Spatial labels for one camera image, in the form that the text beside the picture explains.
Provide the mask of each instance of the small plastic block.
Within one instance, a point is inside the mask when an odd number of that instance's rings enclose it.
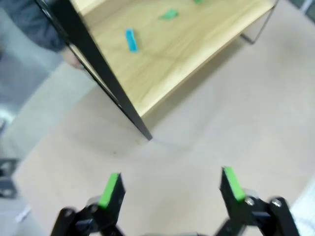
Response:
[[[129,50],[131,52],[138,52],[136,39],[134,38],[133,29],[126,29],[126,39],[128,42]]]
[[[169,9],[167,12],[164,13],[164,15],[160,16],[160,19],[173,19],[178,15],[178,11],[175,9]]]

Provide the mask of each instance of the green gripper pad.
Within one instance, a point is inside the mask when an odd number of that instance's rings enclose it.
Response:
[[[223,171],[225,173],[225,176],[227,178],[227,181],[230,185],[230,188],[232,190],[234,198],[238,201],[241,202],[245,199],[246,194],[241,188],[236,175],[234,174],[234,171],[232,167],[224,167]]]
[[[103,195],[98,202],[98,206],[106,210],[106,212],[115,222],[118,221],[119,212],[123,203],[125,193],[126,192],[121,174],[111,174]]]

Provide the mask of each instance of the person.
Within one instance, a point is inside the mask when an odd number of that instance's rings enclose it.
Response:
[[[80,61],[66,46],[45,14],[34,0],[0,0],[14,24],[38,46],[60,53],[75,68],[82,68]]]

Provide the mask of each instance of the blue block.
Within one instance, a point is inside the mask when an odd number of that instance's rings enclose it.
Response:
[[[134,38],[133,29],[126,29],[126,39],[128,42],[129,50],[131,52],[138,52],[138,46]]]

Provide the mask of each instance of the wooden table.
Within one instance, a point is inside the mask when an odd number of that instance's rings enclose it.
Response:
[[[78,36],[72,43],[82,53],[84,64],[91,65],[94,79],[148,139],[151,135],[141,118],[274,8],[269,0],[204,0],[200,4],[193,0],[76,0],[74,5],[97,47],[88,47],[91,40]],[[176,9],[178,16],[160,19],[169,9]],[[136,34],[137,53],[127,45],[125,30],[129,28]],[[68,34],[82,35],[82,30]],[[108,65],[100,52],[110,67],[106,71],[102,71]]]

